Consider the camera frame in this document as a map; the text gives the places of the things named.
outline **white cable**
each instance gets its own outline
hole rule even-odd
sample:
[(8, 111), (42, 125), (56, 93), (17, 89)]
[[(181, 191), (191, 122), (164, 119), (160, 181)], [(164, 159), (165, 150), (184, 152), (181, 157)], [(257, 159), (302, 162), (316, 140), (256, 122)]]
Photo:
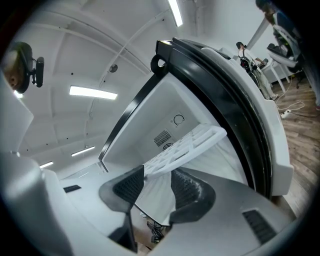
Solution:
[(302, 109), (302, 108), (304, 108), (304, 107), (306, 106), (302, 101), (298, 101), (298, 102), (296, 102), (296, 103), (291, 104), (290, 106), (288, 106), (288, 107), (286, 107), (286, 108), (279, 108), (279, 107), (278, 107), (278, 105), (277, 105), (278, 101), (280, 100), (280, 98), (281, 98), (283, 95), (285, 95), (285, 94), (287, 93), (287, 91), (289, 91), (289, 89), (290, 89), (290, 87), (291, 87), (291, 84), (292, 84), (292, 77), (290, 77), (290, 84), (289, 84), (288, 89), (287, 89), (287, 90), (284, 92), (284, 94), (282, 94), (282, 95), (276, 100), (276, 102), (275, 102), (276, 107), (278, 108), (278, 110), (287, 110), (287, 109), (290, 108), (291, 106), (293, 106), (293, 105), (295, 105), (295, 104), (298, 104), (298, 103), (302, 103), (303, 106), (301, 106), (301, 107), (299, 107), (299, 108), (296, 108), (296, 109), (289, 109), (289, 110), (290, 110), (290, 111), (300, 110), (300, 109)]

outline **power strip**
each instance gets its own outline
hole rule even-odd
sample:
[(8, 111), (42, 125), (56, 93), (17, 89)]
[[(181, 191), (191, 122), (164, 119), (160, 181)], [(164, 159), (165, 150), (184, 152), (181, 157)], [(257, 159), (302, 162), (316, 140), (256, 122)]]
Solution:
[(288, 117), (288, 115), (290, 114), (290, 112), (291, 112), (291, 110), (290, 110), (290, 109), (286, 110), (286, 111), (281, 115), (281, 118), (282, 118), (282, 119), (287, 118), (287, 117)]

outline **perforated shelf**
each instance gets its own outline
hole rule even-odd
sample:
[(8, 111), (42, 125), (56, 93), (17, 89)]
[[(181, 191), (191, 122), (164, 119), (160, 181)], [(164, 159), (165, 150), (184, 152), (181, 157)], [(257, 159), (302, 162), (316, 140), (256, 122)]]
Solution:
[(160, 177), (196, 158), (227, 135), (225, 129), (199, 124), (171, 147), (144, 164), (146, 181)]

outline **ceiling light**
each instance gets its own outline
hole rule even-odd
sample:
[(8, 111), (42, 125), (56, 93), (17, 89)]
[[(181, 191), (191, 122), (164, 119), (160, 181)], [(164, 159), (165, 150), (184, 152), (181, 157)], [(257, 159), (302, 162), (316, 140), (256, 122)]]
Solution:
[(87, 151), (89, 151), (89, 150), (93, 150), (94, 148), (95, 148), (95, 146), (88, 147), (88, 148), (86, 148), (86, 149), (84, 149), (84, 150), (81, 150), (81, 151), (79, 151), (79, 152), (73, 153), (71, 156), (74, 157), (74, 156), (76, 156), (76, 155), (79, 155), (79, 154), (81, 154), (81, 153), (87, 152)]
[(168, 1), (174, 16), (175, 24), (177, 27), (180, 27), (183, 23), (182, 23), (182, 18), (181, 18), (177, 0), (168, 0)]
[(53, 165), (54, 164), (54, 162), (47, 162), (47, 163), (45, 163), (45, 164), (43, 164), (43, 165), (40, 165), (39, 167), (40, 168), (45, 168), (45, 167), (47, 167), (47, 166), (50, 166), (50, 165)]
[(21, 99), (21, 98), (24, 97), (23, 94), (18, 93), (16, 90), (13, 92), (13, 94), (14, 94), (18, 99)]
[(118, 94), (111, 93), (103, 90), (96, 90), (91, 88), (79, 87), (71, 85), (70, 95), (78, 95), (78, 96), (88, 96), (88, 97), (96, 97), (96, 98), (103, 98), (103, 99), (110, 99), (115, 100)]

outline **white ceiling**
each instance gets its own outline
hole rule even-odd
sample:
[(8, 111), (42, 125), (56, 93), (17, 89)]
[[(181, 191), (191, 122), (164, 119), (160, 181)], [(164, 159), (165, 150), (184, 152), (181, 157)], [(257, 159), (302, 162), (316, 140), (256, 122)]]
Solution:
[[(50, 1), (34, 13), (14, 39), (30, 44), (33, 57), (45, 61), (43, 86), (30, 85), (22, 98), (34, 120), (20, 153), (39, 165), (53, 161), (49, 168), (61, 172), (98, 157), (121, 114), (152, 75), (156, 41), (203, 33), (195, 23), (203, 1), (178, 4), (184, 22), (180, 28), (166, 0)], [(107, 73), (112, 61), (118, 70)], [(101, 88), (118, 97), (71, 96), (71, 85)], [(71, 157), (86, 146), (95, 149)]]

